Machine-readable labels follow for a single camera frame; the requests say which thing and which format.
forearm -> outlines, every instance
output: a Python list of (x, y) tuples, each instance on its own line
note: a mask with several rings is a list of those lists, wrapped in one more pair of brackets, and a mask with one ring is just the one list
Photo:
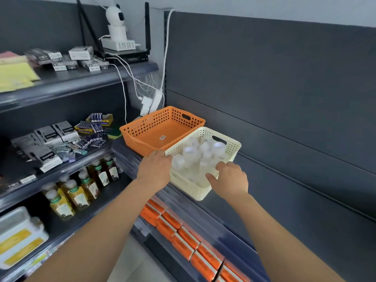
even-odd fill
[(134, 180), (104, 210), (73, 235), (27, 282), (107, 281), (151, 188)]
[(251, 195), (239, 197), (230, 204), (242, 218), (272, 282), (343, 282)]

basket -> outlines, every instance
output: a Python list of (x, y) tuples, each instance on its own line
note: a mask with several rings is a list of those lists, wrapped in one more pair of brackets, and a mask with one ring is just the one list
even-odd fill
[(204, 123), (192, 113), (169, 106), (119, 129), (128, 147), (148, 156), (154, 150), (168, 149)]
[[(183, 147), (185, 147), (185, 142), (187, 141), (188, 138), (190, 137), (195, 137), (198, 140), (200, 140), (201, 137), (205, 135), (210, 135), (213, 136), (213, 139), (216, 141), (222, 141), (223, 143), (226, 143), (226, 154), (228, 155), (229, 160), (228, 161), (233, 161), (236, 154), (238, 153), (241, 143), (228, 137), (225, 136), (219, 132), (216, 132), (210, 128), (207, 127), (199, 127), (192, 133), (190, 133), (188, 136), (180, 140), (178, 143), (174, 144), (172, 147), (166, 150), (167, 155), (177, 155), (177, 154), (182, 154), (183, 153)], [(193, 199), (197, 201), (201, 201), (205, 198), (205, 196), (210, 192), (211, 186), (209, 181), (207, 181), (208, 185), (207, 186), (199, 186), (196, 185), (195, 183), (187, 180), (184, 178), (182, 175), (177, 173), (176, 171), (171, 170), (170, 171), (171, 175), (171, 183), (186, 192), (188, 195), (190, 195)]]

person's left hand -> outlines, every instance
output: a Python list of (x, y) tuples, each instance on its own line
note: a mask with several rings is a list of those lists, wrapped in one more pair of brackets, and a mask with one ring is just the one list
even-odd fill
[(170, 181), (171, 162), (172, 156), (166, 156), (164, 150), (153, 151), (141, 161), (137, 180), (157, 193)]

cream plastic basket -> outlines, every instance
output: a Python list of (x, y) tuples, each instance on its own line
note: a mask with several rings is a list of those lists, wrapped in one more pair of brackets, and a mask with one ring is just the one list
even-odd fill
[[(198, 140), (200, 140), (201, 137), (205, 135), (214, 136), (213, 139), (217, 140), (221, 139), (224, 142), (226, 142), (226, 154), (229, 157), (228, 161), (233, 161), (236, 154), (238, 153), (241, 143), (225, 136), (219, 132), (216, 132), (215, 130), (212, 130), (207, 127), (199, 127), (189, 135), (187, 135), (185, 138), (181, 139), (179, 142), (174, 144), (172, 147), (166, 150), (166, 155), (177, 155), (183, 153), (183, 147), (185, 147), (185, 142), (190, 137), (195, 137)], [(208, 185), (201, 187), (199, 185), (194, 184), (193, 182), (187, 180), (179, 173), (175, 172), (174, 170), (170, 170), (171, 175), (171, 183), (186, 192), (188, 195), (190, 195), (193, 199), (197, 201), (201, 201), (205, 198), (205, 196), (210, 192), (211, 186), (209, 181), (207, 181)]]

black router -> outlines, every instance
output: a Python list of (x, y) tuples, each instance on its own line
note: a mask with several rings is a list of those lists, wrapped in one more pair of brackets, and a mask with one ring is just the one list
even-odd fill
[[(127, 61), (129, 64), (132, 63), (139, 63), (139, 62), (146, 62), (149, 60), (149, 54), (150, 54), (150, 49), (151, 49), (151, 42), (150, 42), (150, 14), (149, 14), (149, 3), (145, 2), (145, 40), (146, 40), (146, 50), (142, 49), (134, 49), (134, 50), (124, 50), (124, 51), (117, 51), (117, 50), (111, 50), (108, 48), (104, 48), (102, 46), (102, 43), (98, 40), (98, 37), (96, 36), (94, 30), (92, 29), (91, 23), (89, 21), (89, 18), (87, 17), (83, 6), (80, 2), (80, 0), (77, 1), (77, 7), (78, 7), (78, 15), (79, 15), (79, 21), (80, 21), (80, 28), (81, 28), (81, 35), (82, 35), (82, 43), (83, 46), (86, 46), (86, 40), (85, 40), (85, 35), (83, 32), (83, 23), (82, 19), (85, 21), (88, 30), (91, 34), (91, 37), (94, 40), (94, 43), (97, 47), (97, 50), (94, 50), (94, 54), (96, 56), (99, 56), (101, 58), (106, 58), (106, 57), (113, 57), (109, 54), (106, 53), (113, 53), (117, 54), (119, 57)], [(117, 64), (115, 59), (107, 59), (110, 63)]]

